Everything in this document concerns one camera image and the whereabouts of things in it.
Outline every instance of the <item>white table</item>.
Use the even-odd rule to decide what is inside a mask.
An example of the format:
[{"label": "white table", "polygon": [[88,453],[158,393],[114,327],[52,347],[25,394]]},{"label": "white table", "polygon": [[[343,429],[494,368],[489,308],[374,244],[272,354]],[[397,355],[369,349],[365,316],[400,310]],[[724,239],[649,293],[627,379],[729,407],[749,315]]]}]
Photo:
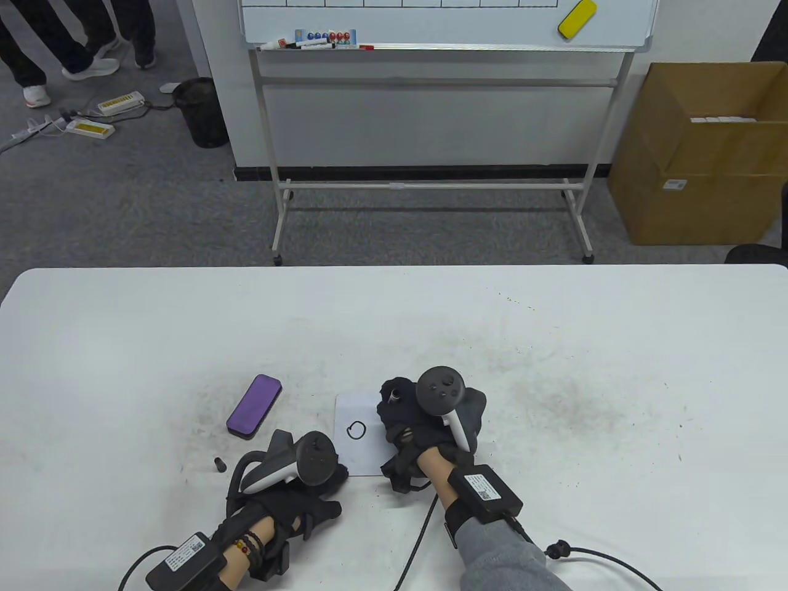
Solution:
[{"label": "white table", "polygon": [[[480,461],[543,547],[611,552],[666,591],[784,588],[786,303],[766,266],[28,271],[0,306],[0,589],[115,589],[149,547],[213,531],[216,455],[330,434],[338,393],[442,363],[487,393]],[[284,393],[247,443],[224,423],[258,373]],[[349,482],[265,588],[391,589],[431,496]],[[460,567],[433,517],[403,589],[456,589]]]}]

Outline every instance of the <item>black ink drawing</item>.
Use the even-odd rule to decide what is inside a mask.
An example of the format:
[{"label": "black ink drawing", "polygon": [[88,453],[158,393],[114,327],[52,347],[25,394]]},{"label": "black ink drawing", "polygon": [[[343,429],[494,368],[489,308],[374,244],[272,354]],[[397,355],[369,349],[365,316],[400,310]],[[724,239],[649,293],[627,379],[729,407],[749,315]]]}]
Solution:
[{"label": "black ink drawing", "polygon": [[[353,430],[353,427],[355,426],[356,423],[358,423],[361,427],[363,427],[364,430],[361,432],[361,435],[359,435],[358,437],[353,437],[353,434],[351,433],[351,431]],[[366,425],[364,425],[364,423],[362,423],[361,421],[353,421],[350,424],[350,426],[348,427],[347,431],[348,431],[348,437],[350,437],[353,440],[358,441],[359,439],[361,439],[362,437],[364,437],[366,435]]]}]

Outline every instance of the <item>whiteboard leg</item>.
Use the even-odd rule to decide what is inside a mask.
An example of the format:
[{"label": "whiteboard leg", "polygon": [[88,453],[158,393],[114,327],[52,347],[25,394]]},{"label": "whiteboard leg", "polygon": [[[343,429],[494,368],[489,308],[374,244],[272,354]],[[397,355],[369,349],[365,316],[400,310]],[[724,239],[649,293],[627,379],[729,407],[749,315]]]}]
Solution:
[{"label": "whiteboard leg", "polygon": [[585,230],[583,216],[578,210],[578,204],[574,198],[574,191],[567,189],[561,191],[561,193],[563,194],[563,198],[567,201],[567,209],[569,210],[569,216],[572,220],[574,233],[578,235],[578,242],[580,243],[580,247],[583,249],[583,262],[590,264],[593,262],[593,247],[591,246],[589,234]]},{"label": "whiteboard leg", "polygon": [[608,109],[604,112],[604,119],[602,120],[602,129],[599,134],[599,139],[597,140],[597,149],[594,152],[593,159],[589,163],[588,170],[585,171],[585,179],[583,180],[583,191],[580,194],[580,199],[578,199],[578,214],[583,213],[583,208],[585,207],[585,199],[589,196],[589,191],[591,190],[591,183],[593,182],[594,174],[597,172],[597,167],[599,166],[600,158],[602,158],[602,150],[604,149],[604,142],[608,138],[608,132],[610,131],[610,117],[615,110],[615,106],[619,102],[619,98],[621,97],[621,93],[624,89],[624,84],[626,82],[626,77],[629,76],[630,68],[632,67],[632,60],[634,59],[635,54],[624,54],[624,59],[621,61],[621,68],[619,69],[619,74],[615,78],[616,85],[613,88],[613,92],[610,95],[610,102],[608,103]]},{"label": "whiteboard leg", "polygon": [[260,73],[260,62],[258,51],[249,50],[249,62],[251,64],[251,75],[255,81],[255,91],[257,92],[258,106],[260,108],[260,120],[262,122],[262,136],[266,142],[266,156],[268,157],[268,168],[271,171],[271,181],[273,185],[273,195],[277,202],[277,230],[273,234],[271,251],[273,261],[277,266],[282,264],[280,253],[280,243],[284,234],[284,223],[287,221],[288,204],[292,199],[292,189],[283,189],[279,179],[279,167],[277,166],[276,151],[273,147],[273,136],[271,131],[271,120],[268,117],[268,106],[266,105],[265,84]]},{"label": "whiteboard leg", "polygon": [[285,189],[284,191],[275,191],[274,196],[277,200],[277,230],[273,233],[273,243],[271,244],[271,252],[273,253],[273,261],[279,266],[282,263],[282,256],[280,253],[280,244],[282,236],[284,235],[284,223],[288,219],[288,211],[290,209],[290,200],[293,198],[292,189]]}]

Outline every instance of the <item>black pants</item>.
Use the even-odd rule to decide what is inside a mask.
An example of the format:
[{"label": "black pants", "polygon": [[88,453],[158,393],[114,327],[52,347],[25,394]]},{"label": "black pants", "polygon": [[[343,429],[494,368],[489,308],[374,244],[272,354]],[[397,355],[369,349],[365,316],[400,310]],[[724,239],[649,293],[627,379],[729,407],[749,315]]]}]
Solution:
[{"label": "black pants", "polygon": [[[11,0],[11,2],[49,51],[69,72],[82,72],[93,63],[91,55],[74,40],[47,0]],[[0,59],[11,69],[13,78],[20,86],[46,84],[46,74],[22,52],[1,20]]]},{"label": "black pants", "polygon": [[[156,23],[149,0],[111,0],[121,36],[136,50],[152,50]],[[115,39],[115,29],[102,0],[65,0],[82,23],[89,44],[104,45]]]}]

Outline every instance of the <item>whiteboard frame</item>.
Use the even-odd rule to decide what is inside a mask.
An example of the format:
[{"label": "whiteboard frame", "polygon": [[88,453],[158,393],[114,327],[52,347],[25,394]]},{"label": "whiteboard frame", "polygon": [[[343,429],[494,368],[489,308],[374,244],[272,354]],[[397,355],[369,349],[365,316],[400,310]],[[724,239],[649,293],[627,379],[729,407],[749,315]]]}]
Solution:
[{"label": "whiteboard frame", "polygon": [[[567,211],[572,221],[572,227],[578,242],[583,251],[582,262],[592,264],[594,262],[593,246],[589,238],[588,231],[583,221],[583,208],[588,198],[593,178],[599,167],[602,156],[602,146],[606,140],[610,128],[610,120],[616,105],[621,96],[626,78],[629,76],[635,52],[628,51],[623,53],[623,60],[619,69],[618,76],[613,80],[578,80],[578,79],[519,79],[519,80],[497,80],[497,79],[463,79],[452,78],[322,78],[319,76],[263,76],[260,71],[261,53],[259,48],[249,50],[249,63],[252,78],[255,82],[255,91],[258,98],[260,118],[263,129],[263,139],[268,155],[268,168],[271,172],[273,182],[273,194],[277,204],[277,227],[273,234],[271,252],[273,254],[273,264],[281,266],[284,262],[281,254],[281,241],[284,236],[284,226],[287,221],[290,203],[298,189],[470,189],[484,191],[510,191],[510,190],[541,190],[541,191],[560,191],[567,206]],[[302,55],[300,51],[292,52],[294,57]],[[571,183],[569,179],[563,179],[563,183],[311,183],[294,182],[291,179],[282,181],[279,176],[279,166],[277,164],[276,149],[273,144],[271,132],[271,121],[266,105],[265,89],[272,86],[317,86],[317,87],[427,87],[442,90],[456,88],[473,87],[565,87],[565,88],[612,88],[608,107],[605,110],[601,129],[597,137],[597,147],[594,150],[585,177],[582,183]]]}]

